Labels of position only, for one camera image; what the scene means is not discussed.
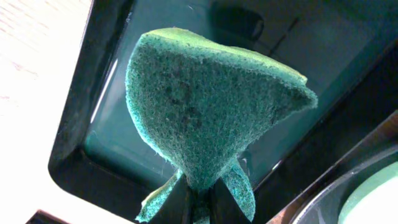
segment light green sponge layer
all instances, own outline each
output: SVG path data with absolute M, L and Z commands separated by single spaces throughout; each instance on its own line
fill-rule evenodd
M 239 162 L 235 159 L 232 164 L 232 168 L 225 172 L 221 178 L 242 212 L 251 221 L 256 211 L 253 191 L 249 179 L 240 167 Z M 163 187 L 150 194 L 142 203 L 141 212 L 138 214 L 136 220 L 139 222 L 148 222 L 151 220 L 157 211 L 159 211 L 180 177 L 181 172 L 178 171 Z M 209 209 L 205 202 L 197 202 L 193 213 L 195 224 L 210 223 Z
M 143 34 L 126 74 L 141 138 L 205 190 L 248 144 L 317 97 L 295 70 L 187 30 Z

